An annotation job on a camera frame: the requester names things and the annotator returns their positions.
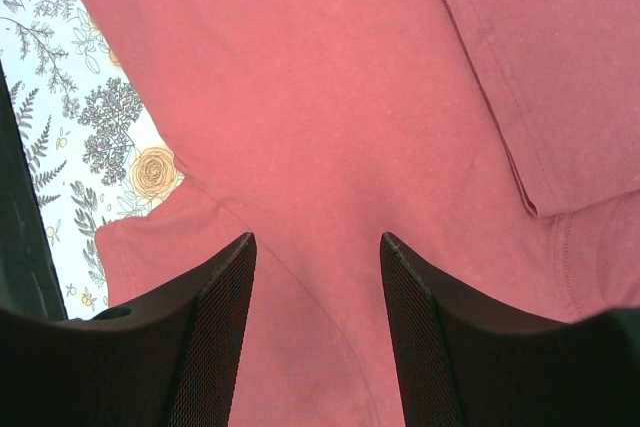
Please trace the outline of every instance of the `floral pattern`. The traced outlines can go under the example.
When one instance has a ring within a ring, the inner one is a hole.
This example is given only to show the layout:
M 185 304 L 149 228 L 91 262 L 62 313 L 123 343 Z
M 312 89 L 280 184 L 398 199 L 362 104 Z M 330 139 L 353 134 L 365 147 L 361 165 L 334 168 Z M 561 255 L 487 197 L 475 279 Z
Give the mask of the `floral pattern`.
M 96 230 L 148 214 L 182 174 L 81 0 L 1 1 L 0 59 L 63 298 L 91 318 L 108 304 Z

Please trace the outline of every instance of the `garment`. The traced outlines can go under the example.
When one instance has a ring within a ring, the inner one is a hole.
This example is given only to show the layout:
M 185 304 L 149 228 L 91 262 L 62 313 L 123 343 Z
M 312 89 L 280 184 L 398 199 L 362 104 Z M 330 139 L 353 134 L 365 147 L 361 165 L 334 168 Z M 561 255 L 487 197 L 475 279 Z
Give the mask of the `garment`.
M 404 425 L 385 231 L 530 312 L 610 305 L 595 244 L 566 238 L 617 204 L 527 214 L 442 0 L 83 1 L 185 174 L 98 231 L 110 302 L 256 235 L 231 426 Z

